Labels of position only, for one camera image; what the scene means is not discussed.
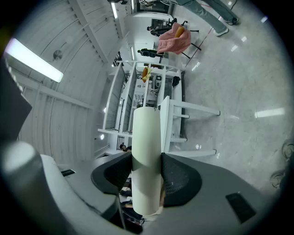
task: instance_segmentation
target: table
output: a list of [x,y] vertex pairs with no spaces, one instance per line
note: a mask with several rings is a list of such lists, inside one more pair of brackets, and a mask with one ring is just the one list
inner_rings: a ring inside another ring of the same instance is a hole
[[216,150],[196,150],[196,151],[172,151],[170,152],[170,142],[186,142],[186,138],[172,138],[172,124],[173,117],[189,118],[189,115],[174,114],[174,107],[181,108],[191,108],[201,112],[208,112],[219,116],[221,114],[220,110],[204,107],[201,105],[196,105],[192,103],[187,103],[183,101],[171,100],[167,96],[160,104],[160,132],[161,132],[161,152],[174,154],[182,157],[200,157],[216,154]]

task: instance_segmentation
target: white table leg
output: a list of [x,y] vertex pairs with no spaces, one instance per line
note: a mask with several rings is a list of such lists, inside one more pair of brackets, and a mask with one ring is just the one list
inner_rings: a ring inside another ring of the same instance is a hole
[[170,104],[169,105],[169,115],[168,115],[168,120],[167,120],[164,152],[168,152],[170,150],[171,129],[173,126],[173,114],[174,114],[174,106]]
[[183,101],[170,100],[170,104],[177,106],[177,107],[181,107],[181,108],[191,108],[191,109],[196,109],[196,110],[203,111],[203,112],[213,113],[216,115],[221,114],[220,110],[216,110],[213,108],[208,108],[208,107],[204,107],[204,106],[196,105],[196,104],[192,104],[192,103],[187,103],[187,102],[183,102]]
[[202,157],[202,156],[209,156],[209,155],[215,155],[216,150],[207,150],[207,151],[173,151],[173,152],[167,152],[168,154],[173,154],[181,157]]
[[189,118],[190,116],[189,116],[189,115],[184,115],[184,114],[175,114],[175,113],[174,113],[174,117]]
[[186,142],[187,138],[171,138],[171,142]]

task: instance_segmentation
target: white shelf frame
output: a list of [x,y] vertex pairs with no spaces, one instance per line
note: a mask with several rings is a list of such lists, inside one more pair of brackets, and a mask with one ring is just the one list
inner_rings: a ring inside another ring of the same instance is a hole
[[132,83],[132,79],[133,79],[133,73],[136,69],[136,62],[134,62],[132,70],[130,72],[130,79],[128,80],[128,83],[126,84],[125,89],[125,93],[124,93],[124,97],[122,97],[125,100],[125,105],[123,106],[123,113],[122,113],[122,117],[121,117],[121,122],[120,122],[120,128],[119,128],[119,132],[123,133],[123,128],[124,128],[124,118],[125,118],[125,110],[127,107],[127,102],[128,102],[128,96],[129,96],[129,92],[130,92],[130,84]]
[[143,107],[146,106],[147,95],[148,95],[148,88],[149,88],[149,79],[146,80],[145,84],[146,84],[146,85],[145,85],[145,93],[144,93]]
[[109,103],[110,103],[110,99],[111,99],[111,95],[112,95],[112,91],[113,91],[114,83],[115,83],[116,78],[117,78],[117,76],[118,76],[118,73],[119,73],[119,69],[120,69],[120,67],[121,67],[121,64],[122,64],[122,63],[119,62],[119,65],[117,66],[117,69],[116,69],[116,72],[115,72],[114,78],[113,78],[112,83],[111,83],[111,87],[110,87],[110,91],[109,91],[109,95],[108,95],[108,99],[107,99],[107,104],[106,104],[106,111],[105,111],[104,120],[103,120],[103,129],[104,129],[104,130],[105,130],[105,127],[106,127],[108,108],[109,108]]
[[164,101],[165,77],[166,77],[166,66],[164,66],[164,69],[162,71],[161,85],[160,85],[160,88],[158,91],[158,97],[157,97],[157,106],[160,105],[162,101]]

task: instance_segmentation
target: desk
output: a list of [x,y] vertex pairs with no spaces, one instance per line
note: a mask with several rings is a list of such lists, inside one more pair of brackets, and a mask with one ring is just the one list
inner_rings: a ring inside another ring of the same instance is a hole
[[[60,210],[66,215],[70,214],[69,216],[73,216],[74,219],[83,217],[87,211],[75,211],[72,208],[72,204],[68,203],[68,201],[75,200],[78,201],[75,203],[82,204],[82,206],[92,212],[84,203],[86,202],[95,208],[95,214],[105,219],[110,219],[117,211],[117,197],[115,195],[105,194],[96,188],[92,183],[91,174],[95,168],[123,154],[125,153],[121,152],[84,162],[74,162],[66,165],[60,164],[58,167],[52,157],[41,155],[49,189]],[[72,169],[75,173],[63,177],[60,170],[68,169]]]
[[221,112],[216,109],[196,105],[192,103],[170,100],[167,96],[160,104],[160,132],[161,132],[161,152],[174,154],[182,157],[200,157],[216,154],[216,150],[208,151],[173,151],[170,152],[170,142],[186,142],[186,138],[172,138],[171,130],[173,117],[189,118],[189,115],[174,114],[174,107],[191,108],[201,112],[208,112],[219,116]]

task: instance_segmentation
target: person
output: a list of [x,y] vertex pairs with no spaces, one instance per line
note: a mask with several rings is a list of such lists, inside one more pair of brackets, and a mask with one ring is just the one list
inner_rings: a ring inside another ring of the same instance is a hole
[[155,58],[156,56],[158,56],[158,57],[163,57],[164,56],[163,53],[159,54],[159,53],[157,53],[156,50],[149,50],[147,48],[143,48],[141,50],[138,50],[137,52],[140,53],[141,56],[149,56],[149,57],[152,57],[152,58]]
[[132,146],[126,147],[123,143],[119,146],[119,148],[124,152],[132,152]]
[[152,28],[151,26],[147,27],[147,30],[150,31],[150,33],[154,36],[159,37],[160,35],[164,34],[165,32],[169,31],[172,28],[172,25],[174,24],[174,22],[177,22],[177,19],[174,18],[170,24],[168,24],[166,27],[156,27],[156,28]]
[[[221,0],[203,0],[207,4],[211,6],[229,25],[234,25],[239,21],[239,18],[224,4]],[[187,8],[189,11],[194,14],[200,16],[203,20],[205,20],[211,27],[214,29],[213,33],[216,36],[221,36],[229,32],[227,26],[225,26],[221,21],[219,21],[215,16],[206,11],[200,3],[196,0],[176,0],[176,2]]]

